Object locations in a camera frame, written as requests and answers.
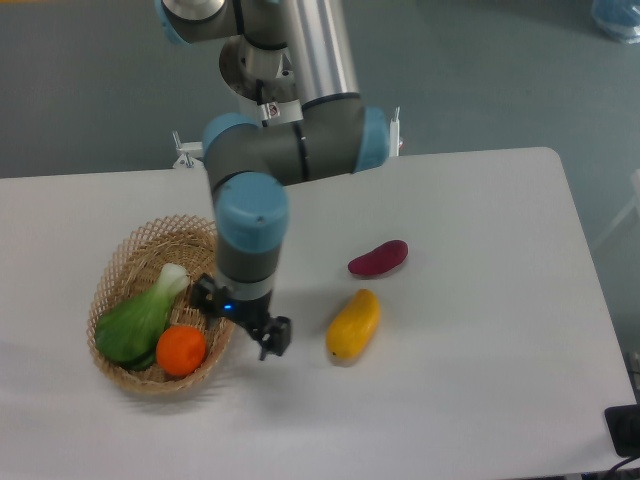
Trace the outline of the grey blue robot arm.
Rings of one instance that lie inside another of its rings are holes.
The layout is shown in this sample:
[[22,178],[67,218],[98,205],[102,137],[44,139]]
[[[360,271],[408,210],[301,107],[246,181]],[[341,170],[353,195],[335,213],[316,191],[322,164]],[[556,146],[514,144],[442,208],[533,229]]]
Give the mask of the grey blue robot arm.
[[282,355],[292,325],[269,306],[289,222],[289,185],[382,165],[389,130],[363,104],[338,1],[159,1],[166,35],[224,41],[219,69],[255,104],[212,120],[202,137],[218,233],[213,276],[191,304],[243,328],[263,355]]

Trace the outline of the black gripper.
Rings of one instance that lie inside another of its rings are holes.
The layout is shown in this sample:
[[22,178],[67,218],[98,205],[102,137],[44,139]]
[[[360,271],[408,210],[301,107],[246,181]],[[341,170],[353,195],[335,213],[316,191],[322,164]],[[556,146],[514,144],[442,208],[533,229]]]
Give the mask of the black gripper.
[[271,317],[269,307],[272,292],[251,299],[231,296],[228,287],[218,287],[214,278],[202,274],[191,286],[189,304],[204,316],[226,318],[242,327],[259,344],[259,360],[269,355],[281,357],[292,339],[292,321],[288,317]]

